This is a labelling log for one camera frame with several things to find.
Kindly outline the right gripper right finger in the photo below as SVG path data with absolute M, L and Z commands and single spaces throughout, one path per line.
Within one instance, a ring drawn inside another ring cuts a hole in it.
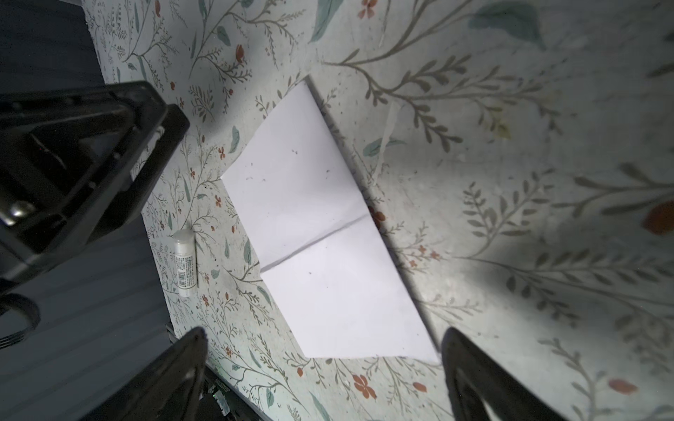
M 442 338 L 442 364 L 456 420 L 562 420 L 473 341 L 451 327 Z

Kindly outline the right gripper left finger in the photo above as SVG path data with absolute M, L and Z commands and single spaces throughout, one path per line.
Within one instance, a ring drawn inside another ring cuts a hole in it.
M 205 380 L 208 340 L 195 327 L 84 420 L 194 420 Z

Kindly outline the white floral letter paper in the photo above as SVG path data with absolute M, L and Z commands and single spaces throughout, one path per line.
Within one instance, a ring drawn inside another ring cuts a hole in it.
M 305 357 L 439 361 L 305 83 L 268 115 L 222 182 Z

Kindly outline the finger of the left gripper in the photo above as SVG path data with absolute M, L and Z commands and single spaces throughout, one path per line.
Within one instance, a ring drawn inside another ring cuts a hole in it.
M 147 82 L 1 98 L 1 281 L 136 219 L 190 126 Z

